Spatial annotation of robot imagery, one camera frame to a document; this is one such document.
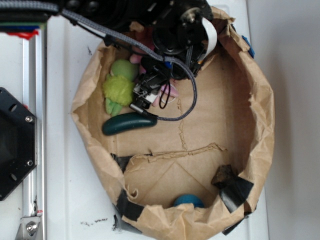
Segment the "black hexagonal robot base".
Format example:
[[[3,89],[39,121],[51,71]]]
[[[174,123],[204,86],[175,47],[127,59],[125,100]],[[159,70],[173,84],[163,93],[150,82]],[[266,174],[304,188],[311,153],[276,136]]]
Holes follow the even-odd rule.
[[[4,201],[36,166],[36,117],[0,88],[0,200]]]

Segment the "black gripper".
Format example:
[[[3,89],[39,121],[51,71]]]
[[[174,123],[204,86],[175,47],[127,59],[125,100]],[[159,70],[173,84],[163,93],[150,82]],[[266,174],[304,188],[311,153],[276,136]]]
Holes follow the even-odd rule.
[[[213,50],[212,19],[210,7],[149,7],[139,21],[153,27],[157,54],[177,58],[197,74]]]

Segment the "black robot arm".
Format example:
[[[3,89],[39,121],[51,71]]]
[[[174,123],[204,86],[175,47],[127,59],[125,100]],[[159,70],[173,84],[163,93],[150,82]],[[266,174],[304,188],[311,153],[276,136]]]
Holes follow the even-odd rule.
[[[210,53],[204,23],[213,13],[205,0],[2,0],[0,30],[25,37],[58,15],[75,25],[81,18],[119,33],[134,22],[151,27],[155,51],[181,60],[194,75]]]

